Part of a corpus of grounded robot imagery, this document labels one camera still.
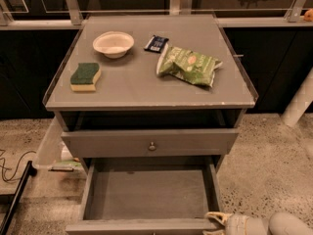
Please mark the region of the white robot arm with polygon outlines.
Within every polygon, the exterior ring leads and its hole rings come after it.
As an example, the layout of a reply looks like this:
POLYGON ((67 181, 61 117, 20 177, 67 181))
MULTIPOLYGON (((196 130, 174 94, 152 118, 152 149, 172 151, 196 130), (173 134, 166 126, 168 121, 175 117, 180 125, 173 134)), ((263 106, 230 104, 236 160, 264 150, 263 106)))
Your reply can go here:
POLYGON ((276 212, 269 219, 220 211, 210 211, 205 217, 216 220, 221 228, 204 230, 203 235, 313 235, 307 224, 287 212, 276 212))

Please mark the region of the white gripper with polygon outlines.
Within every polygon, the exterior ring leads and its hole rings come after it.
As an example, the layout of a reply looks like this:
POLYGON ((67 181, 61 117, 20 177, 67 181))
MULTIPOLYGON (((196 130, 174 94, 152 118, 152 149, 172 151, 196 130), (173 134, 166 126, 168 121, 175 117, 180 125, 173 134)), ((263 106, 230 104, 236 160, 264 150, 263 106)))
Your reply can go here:
POLYGON ((267 219, 221 211, 209 211, 204 217, 216 220, 225 230, 204 230, 203 235, 270 235, 267 219))

